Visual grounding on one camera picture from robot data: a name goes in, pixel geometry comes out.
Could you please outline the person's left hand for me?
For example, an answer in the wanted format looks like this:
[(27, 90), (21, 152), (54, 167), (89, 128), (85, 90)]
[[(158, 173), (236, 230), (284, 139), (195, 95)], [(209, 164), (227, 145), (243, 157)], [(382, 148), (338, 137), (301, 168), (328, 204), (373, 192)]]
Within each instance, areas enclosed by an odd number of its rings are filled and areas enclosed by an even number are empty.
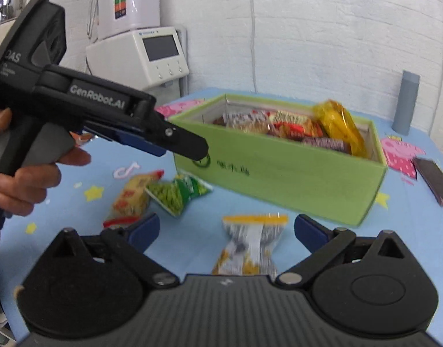
[[(0, 133), (9, 127), (10, 122), (11, 110), (0, 110)], [(85, 166), (91, 163), (91, 155), (74, 147), (58, 163)], [(14, 215), (30, 215), (36, 204), (45, 201), (47, 190), (57, 187), (61, 180), (62, 174), (56, 164), (20, 168), (14, 176), (0, 174), (0, 208)]]

